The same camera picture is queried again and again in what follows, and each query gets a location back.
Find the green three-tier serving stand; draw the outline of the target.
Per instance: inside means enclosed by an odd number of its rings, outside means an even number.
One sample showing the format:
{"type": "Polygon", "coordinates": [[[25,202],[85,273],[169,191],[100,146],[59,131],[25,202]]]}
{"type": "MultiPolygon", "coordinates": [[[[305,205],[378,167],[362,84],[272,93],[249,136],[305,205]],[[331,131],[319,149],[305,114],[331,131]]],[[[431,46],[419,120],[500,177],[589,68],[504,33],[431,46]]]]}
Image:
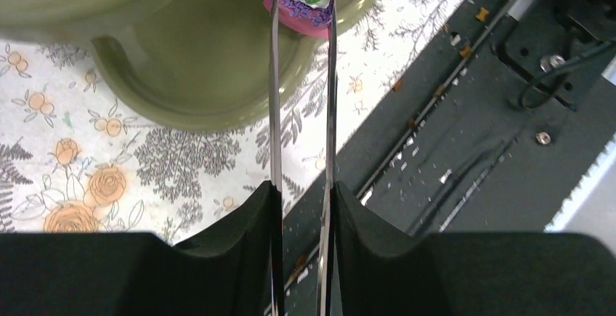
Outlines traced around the green three-tier serving stand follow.
{"type": "Polygon", "coordinates": [[[86,49],[132,110],[219,131],[268,113],[264,0],[1,0],[1,37],[86,49]]]}

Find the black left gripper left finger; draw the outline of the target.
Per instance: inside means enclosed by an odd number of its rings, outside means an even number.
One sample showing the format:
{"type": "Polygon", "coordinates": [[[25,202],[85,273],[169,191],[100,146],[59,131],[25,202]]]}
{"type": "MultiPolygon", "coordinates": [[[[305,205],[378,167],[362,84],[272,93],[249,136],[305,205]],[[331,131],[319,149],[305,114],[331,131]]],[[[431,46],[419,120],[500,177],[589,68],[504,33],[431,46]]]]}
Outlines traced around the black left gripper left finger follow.
{"type": "Polygon", "coordinates": [[[262,315],[280,294],[280,195],[262,182],[170,246],[148,232],[3,234],[3,315],[262,315]]]}

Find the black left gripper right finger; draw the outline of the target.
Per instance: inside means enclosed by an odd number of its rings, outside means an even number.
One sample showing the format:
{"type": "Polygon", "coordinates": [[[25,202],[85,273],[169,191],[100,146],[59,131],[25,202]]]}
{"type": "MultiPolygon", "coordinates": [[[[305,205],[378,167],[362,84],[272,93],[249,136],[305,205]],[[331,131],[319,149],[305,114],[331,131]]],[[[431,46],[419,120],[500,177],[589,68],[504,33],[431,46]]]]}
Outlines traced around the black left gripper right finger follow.
{"type": "Polygon", "coordinates": [[[414,238],[332,190],[345,315],[613,315],[615,258],[577,233],[414,238]]]}

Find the metal serving tongs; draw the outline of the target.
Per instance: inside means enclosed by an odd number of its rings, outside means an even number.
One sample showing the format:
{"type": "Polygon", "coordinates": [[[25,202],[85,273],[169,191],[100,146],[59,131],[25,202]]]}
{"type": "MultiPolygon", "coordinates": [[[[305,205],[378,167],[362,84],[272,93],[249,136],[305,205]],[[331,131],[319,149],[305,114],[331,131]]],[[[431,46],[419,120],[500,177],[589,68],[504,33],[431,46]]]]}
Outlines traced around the metal serving tongs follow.
{"type": "MultiPolygon", "coordinates": [[[[269,150],[270,150],[270,177],[277,190],[277,196],[282,198],[283,184],[282,153],[281,153],[281,120],[280,120],[280,84],[279,84],[279,2],[271,0],[270,7],[271,31],[269,48],[269,150]]],[[[333,243],[334,228],[332,220],[331,189],[335,181],[336,158],[336,113],[337,113],[337,87],[338,75],[336,71],[338,54],[338,31],[336,0],[331,0],[331,22],[328,26],[328,78],[327,78],[327,119],[325,143],[325,190],[323,196],[323,209],[320,216],[320,241],[317,260],[317,315],[331,313],[331,287],[333,277],[333,243]]],[[[284,286],[283,286],[283,243],[282,225],[276,224],[271,237],[271,314],[284,315],[284,286]]]]}

